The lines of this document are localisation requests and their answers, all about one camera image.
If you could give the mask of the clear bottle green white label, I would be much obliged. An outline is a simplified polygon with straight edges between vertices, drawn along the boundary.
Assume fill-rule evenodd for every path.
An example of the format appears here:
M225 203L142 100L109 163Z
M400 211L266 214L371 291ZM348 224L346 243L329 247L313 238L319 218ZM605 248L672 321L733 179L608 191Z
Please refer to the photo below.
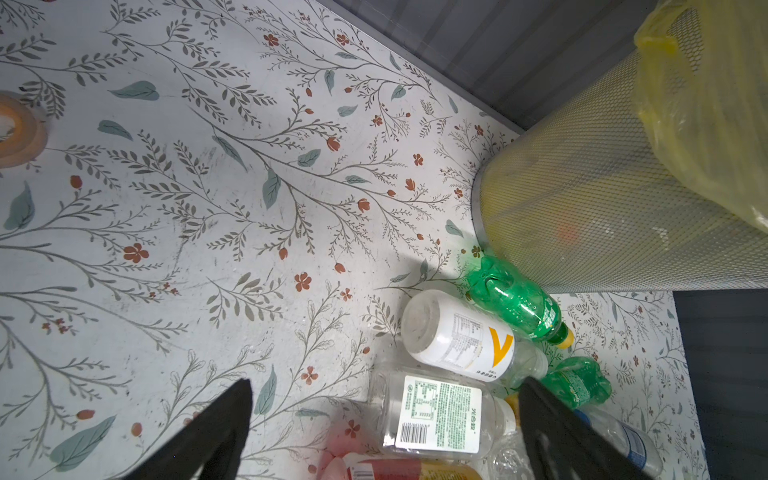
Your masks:
M479 460L517 432L512 407L487 388L423 369L375 368L368 401L387 453Z

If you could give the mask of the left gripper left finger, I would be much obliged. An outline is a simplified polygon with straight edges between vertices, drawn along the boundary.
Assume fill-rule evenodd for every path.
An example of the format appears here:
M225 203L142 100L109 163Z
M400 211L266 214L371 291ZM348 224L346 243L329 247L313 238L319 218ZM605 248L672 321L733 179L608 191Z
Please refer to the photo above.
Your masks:
M252 408L251 382L240 379L127 477L234 479Z

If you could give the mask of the red yellow label bottle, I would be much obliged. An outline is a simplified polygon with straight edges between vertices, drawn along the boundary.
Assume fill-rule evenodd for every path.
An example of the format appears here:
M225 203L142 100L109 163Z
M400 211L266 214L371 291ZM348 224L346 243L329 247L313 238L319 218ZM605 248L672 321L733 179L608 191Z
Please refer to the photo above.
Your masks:
M470 466L448 461L349 453L334 458L320 479L481 480L482 477Z

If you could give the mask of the green bottle near bin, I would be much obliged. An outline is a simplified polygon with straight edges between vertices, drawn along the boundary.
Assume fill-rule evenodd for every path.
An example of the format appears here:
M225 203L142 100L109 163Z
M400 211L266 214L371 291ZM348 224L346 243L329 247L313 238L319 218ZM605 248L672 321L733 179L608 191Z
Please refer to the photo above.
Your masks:
M574 334L562 319L559 304L511 263L493 256L466 275L472 300L497 315L533 342L567 349Z

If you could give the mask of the brown tape roll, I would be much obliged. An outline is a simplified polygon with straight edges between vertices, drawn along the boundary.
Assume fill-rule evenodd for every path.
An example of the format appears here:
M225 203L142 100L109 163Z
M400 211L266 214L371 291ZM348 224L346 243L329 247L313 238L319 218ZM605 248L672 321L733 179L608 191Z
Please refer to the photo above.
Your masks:
M1 168L13 168L31 162L46 147L45 122L19 100L1 95L1 116L13 123L10 136L1 142Z

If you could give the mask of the mesh bin with yellow bag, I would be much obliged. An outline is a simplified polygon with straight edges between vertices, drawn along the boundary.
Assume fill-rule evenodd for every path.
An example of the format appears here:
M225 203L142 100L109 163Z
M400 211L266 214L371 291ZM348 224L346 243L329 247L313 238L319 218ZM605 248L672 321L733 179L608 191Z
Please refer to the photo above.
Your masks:
M636 49L488 161L472 220L549 291L767 284L767 5L662 1Z

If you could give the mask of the clear bottle blue label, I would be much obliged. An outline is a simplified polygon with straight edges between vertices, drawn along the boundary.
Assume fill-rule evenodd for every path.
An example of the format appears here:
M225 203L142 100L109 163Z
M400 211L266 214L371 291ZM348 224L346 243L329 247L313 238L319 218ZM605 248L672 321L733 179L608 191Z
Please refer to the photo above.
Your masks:
M594 405L584 405L575 409L574 413L643 473L653 478L661 475L663 460L645 432Z

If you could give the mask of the white bottle yellow V label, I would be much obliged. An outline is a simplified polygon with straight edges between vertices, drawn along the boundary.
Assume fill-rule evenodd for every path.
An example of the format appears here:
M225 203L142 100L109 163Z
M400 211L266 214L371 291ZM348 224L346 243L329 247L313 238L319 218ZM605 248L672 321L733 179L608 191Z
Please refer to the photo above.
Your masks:
M548 371L546 355L525 334L440 290L422 291L407 302L401 338L423 364L511 389Z

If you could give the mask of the clear crushed bottle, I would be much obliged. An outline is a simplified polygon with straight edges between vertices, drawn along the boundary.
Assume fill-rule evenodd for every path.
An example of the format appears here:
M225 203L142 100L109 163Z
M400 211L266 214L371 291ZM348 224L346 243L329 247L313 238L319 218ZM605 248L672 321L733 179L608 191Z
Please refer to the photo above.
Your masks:
M502 437L489 452L486 469L491 480L533 480L522 434L516 432Z

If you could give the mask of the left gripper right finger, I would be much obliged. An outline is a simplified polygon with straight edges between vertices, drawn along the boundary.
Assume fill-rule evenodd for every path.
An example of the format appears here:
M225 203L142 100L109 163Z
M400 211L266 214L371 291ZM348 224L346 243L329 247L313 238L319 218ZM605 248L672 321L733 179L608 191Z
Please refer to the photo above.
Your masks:
M536 479L646 479L541 382L528 377L518 392L525 451Z

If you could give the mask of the green bottle yellow cap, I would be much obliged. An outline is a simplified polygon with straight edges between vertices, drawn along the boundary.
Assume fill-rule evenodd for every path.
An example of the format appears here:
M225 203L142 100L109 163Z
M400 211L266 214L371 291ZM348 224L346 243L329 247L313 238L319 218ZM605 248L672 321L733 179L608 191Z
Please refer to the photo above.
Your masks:
M613 391L599 364L589 357L563 360L540 382L571 410L603 404Z

